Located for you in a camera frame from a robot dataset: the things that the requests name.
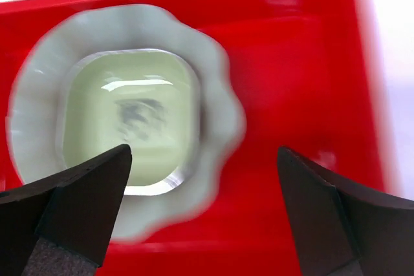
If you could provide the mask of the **green square plate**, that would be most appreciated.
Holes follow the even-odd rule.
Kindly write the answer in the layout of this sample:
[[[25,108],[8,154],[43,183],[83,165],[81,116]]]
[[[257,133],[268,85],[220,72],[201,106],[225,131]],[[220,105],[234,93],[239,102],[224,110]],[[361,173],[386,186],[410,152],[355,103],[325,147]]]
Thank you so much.
[[[166,50],[91,54],[64,77],[56,151],[73,167],[117,145],[132,152],[127,196],[155,196],[193,172],[200,142],[200,87],[194,70]]]

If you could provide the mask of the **green scalloped bowl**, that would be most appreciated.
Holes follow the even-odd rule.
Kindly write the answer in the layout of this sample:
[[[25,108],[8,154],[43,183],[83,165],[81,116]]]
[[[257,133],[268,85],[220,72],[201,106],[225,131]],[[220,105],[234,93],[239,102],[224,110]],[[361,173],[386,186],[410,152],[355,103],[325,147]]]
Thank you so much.
[[[171,191],[127,196],[112,240],[142,240],[195,218],[214,200],[225,161],[245,133],[245,114],[231,86],[229,60],[214,39],[153,5],[110,6],[75,14],[47,32],[29,52],[12,84],[6,115],[10,157],[24,183],[62,171],[56,151],[61,84],[81,59],[95,53],[155,48],[189,63],[200,87],[200,142],[192,174]]]

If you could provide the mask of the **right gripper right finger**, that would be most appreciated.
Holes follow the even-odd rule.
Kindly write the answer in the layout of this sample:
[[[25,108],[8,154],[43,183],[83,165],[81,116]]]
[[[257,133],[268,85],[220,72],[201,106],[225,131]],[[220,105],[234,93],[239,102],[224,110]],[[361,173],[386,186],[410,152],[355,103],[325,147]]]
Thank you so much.
[[[277,168],[303,275],[413,274],[413,201],[288,147],[278,149]]]

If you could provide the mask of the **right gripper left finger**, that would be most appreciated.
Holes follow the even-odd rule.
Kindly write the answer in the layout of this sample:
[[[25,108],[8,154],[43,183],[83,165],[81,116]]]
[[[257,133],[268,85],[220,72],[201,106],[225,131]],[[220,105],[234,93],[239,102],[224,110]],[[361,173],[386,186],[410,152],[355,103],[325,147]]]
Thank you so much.
[[[95,275],[131,171],[127,144],[1,192],[2,275]]]

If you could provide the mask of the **red plastic bin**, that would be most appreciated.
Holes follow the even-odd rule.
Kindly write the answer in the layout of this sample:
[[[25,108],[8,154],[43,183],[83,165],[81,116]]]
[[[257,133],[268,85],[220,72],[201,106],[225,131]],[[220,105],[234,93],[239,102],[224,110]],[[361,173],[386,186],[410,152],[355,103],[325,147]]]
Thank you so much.
[[[34,43],[88,9],[145,3],[216,39],[230,57],[246,136],[193,220],[110,246],[99,275],[299,275],[276,169],[287,145],[385,186],[355,0],[24,0],[1,4],[1,95]]]

